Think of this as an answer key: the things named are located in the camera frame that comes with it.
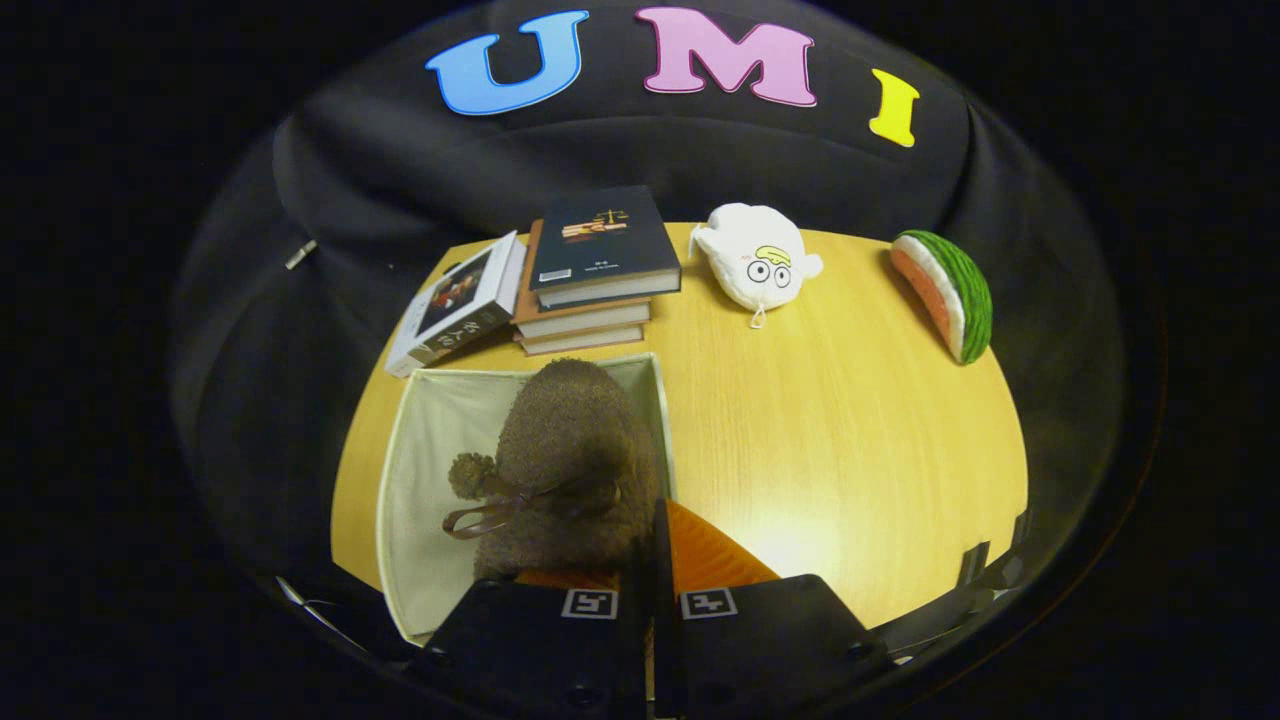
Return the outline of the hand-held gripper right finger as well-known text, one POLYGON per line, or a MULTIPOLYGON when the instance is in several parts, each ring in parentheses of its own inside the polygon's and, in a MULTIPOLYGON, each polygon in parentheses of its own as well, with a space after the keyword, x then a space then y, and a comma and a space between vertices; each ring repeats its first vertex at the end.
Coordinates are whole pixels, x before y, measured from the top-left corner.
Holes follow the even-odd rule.
POLYGON ((820 719, 893 661, 818 575, 778 577, 671 498, 655 506, 655 714, 820 719))

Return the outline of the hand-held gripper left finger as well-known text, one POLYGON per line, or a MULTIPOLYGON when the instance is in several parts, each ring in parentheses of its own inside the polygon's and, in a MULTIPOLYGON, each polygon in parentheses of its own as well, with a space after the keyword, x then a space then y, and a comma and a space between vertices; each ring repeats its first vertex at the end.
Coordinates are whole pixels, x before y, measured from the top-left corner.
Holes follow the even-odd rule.
POLYGON ((456 719, 645 719, 652 551, 618 591, 475 583, 408 665, 456 719))

